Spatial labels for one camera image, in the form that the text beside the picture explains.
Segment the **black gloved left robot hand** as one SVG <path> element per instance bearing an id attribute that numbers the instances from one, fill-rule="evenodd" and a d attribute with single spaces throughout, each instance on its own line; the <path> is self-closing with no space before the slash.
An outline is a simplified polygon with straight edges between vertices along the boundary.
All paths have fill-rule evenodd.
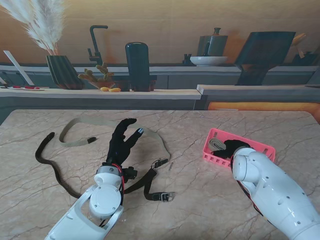
<path id="1" fill-rule="evenodd" d="M 127 140 L 125 140 L 125 131 L 130 125 L 136 122 L 136 118 L 126 118 L 116 126 L 109 142 L 106 164 L 117 164 L 118 166 L 121 166 L 128 158 L 131 148 L 144 133 L 143 128 L 138 128 Z"/>

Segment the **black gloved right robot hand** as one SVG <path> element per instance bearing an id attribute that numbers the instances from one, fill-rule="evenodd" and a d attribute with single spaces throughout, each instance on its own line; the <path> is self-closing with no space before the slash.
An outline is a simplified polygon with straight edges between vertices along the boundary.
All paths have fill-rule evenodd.
<path id="1" fill-rule="evenodd" d="M 237 139 L 229 139 L 224 142 L 226 149 L 214 151 L 212 154 L 222 159 L 230 159 L 238 148 L 250 148 L 251 146 Z"/>

